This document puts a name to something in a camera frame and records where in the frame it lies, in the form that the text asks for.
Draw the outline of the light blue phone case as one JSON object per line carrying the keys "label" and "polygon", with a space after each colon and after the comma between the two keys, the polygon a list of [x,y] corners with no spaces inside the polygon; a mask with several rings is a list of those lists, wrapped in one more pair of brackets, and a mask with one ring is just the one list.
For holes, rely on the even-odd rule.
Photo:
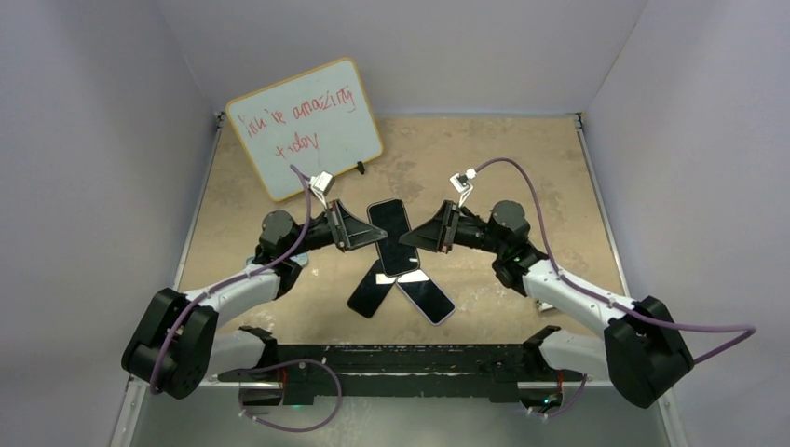
{"label": "light blue phone case", "polygon": [[[248,258],[245,260],[245,264],[246,264],[246,265],[253,264],[253,263],[254,263],[254,260],[255,260],[255,256],[254,256],[254,255],[253,255],[253,256],[249,256],[249,257],[248,257]],[[299,265],[300,265],[300,266],[302,266],[302,267],[305,267],[305,266],[307,266],[307,265],[308,265],[308,263],[309,263],[309,258],[308,258],[308,254],[307,254],[307,253],[301,253],[301,254],[298,254],[298,255],[292,256],[292,257],[291,257],[291,260],[292,260],[293,262],[296,262],[297,264],[299,264]]]}

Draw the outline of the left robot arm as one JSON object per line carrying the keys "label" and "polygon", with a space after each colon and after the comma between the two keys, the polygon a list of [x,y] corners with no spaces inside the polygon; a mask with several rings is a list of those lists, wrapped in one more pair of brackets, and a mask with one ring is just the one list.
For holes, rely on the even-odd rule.
{"label": "left robot arm", "polygon": [[206,377],[242,369],[265,381],[278,368],[278,356],[267,346],[267,332],[238,329],[216,332],[246,311],[283,297],[302,267],[295,255],[336,246],[354,251],[381,241],[386,230],[351,214],[333,200],[316,219],[298,223],[286,210],[262,221],[252,261],[240,272],[202,289],[157,291],[121,357],[127,373],[146,381],[153,394],[177,400],[191,394]]}

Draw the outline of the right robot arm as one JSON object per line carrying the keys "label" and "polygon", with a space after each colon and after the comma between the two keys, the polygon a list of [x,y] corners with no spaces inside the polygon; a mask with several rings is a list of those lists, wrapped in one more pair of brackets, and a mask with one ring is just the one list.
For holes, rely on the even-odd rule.
{"label": "right robot arm", "polygon": [[529,232],[524,208],[512,200],[499,201],[487,220],[446,200],[400,242],[440,253],[456,245],[491,252],[496,256],[492,269],[505,288],[548,304],[592,331],[582,336],[546,327],[530,337],[523,365],[534,378],[560,370],[604,378],[645,409],[693,370],[695,361],[663,302],[653,297],[635,301],[561,272],[530,241]]}

